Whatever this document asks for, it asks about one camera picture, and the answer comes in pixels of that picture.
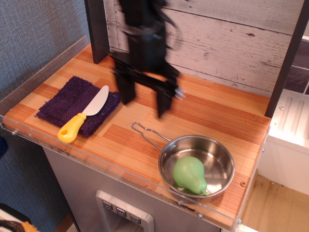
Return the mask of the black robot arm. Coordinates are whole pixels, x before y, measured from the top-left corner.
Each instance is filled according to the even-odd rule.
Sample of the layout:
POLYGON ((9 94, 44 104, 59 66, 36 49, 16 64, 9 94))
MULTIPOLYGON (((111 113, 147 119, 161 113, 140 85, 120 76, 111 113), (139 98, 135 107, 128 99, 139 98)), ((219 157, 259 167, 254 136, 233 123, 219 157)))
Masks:
POLYGON ((179 71, 165 59, 166 23, 175 23, 162 12, 164 0, 121 0, 129 52, 112 53, 114 75, 123 104, 136 97, 135 84, 156 92, 157 112, 161 117, 170 109, 172 99, 184 97, 177 84, 179 71))

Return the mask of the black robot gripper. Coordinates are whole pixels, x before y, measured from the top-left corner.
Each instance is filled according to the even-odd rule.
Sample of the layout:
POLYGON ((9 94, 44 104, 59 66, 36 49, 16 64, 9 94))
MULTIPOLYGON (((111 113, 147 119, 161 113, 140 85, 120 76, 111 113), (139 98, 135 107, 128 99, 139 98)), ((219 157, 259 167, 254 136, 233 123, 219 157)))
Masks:
POLYGON ((165 60, 166 24, 163 19, 150 27, 125 26, 129 52, 112 53, 115 60, 114 75, 123 104, 136 97, 135 83, 156 90, 157 113, 161 117, 170 109, 172 98, 184 98, 177 85, 179 71, 165 60))

